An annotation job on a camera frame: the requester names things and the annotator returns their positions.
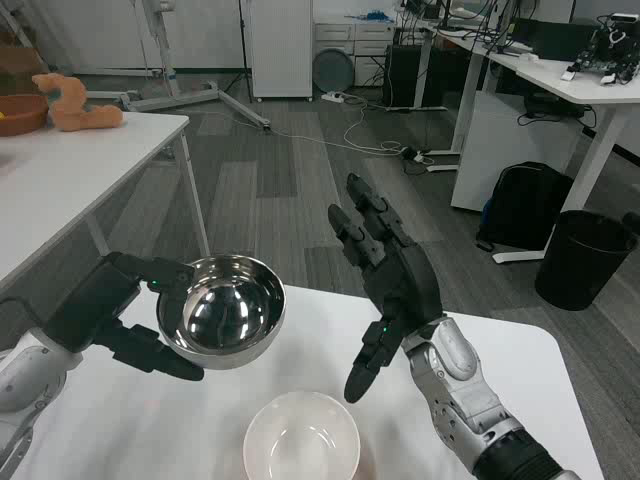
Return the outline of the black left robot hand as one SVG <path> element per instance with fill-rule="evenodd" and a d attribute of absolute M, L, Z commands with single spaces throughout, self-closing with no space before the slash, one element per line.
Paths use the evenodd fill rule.
<path fill-rule="evenodd" d="M 47 321 L 44 333 L 71 353 L 100 345 L 108 348 L 115 360 L 145 373 L 159 371 L 200 381 L 204 369 L 162 343 L 158 332 L 141 325 L 127 328 L 119 319 L 145 282 L 159 295 L 159 325 L 177 327 L 194 275 L 194 267 L 173 260 L 111 252 L 102 256 L 66 297 Z"/>

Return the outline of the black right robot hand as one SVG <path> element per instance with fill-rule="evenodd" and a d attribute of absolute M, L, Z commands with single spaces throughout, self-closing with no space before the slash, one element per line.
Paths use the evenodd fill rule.
<path fill-rule="evenodd" d="M 344 398 L 353 404 L 365 395 L 380 370 L 389 366 L 402 341 L 444 312 L 428 256 L 405 232 L 390 203 L 354 173 L 348 175 L 346 187 L 363 224 L 354 223 L 336 204 L 328 207 L 328 220 L 381 314 L 365 331 L 346 381 Z"/>

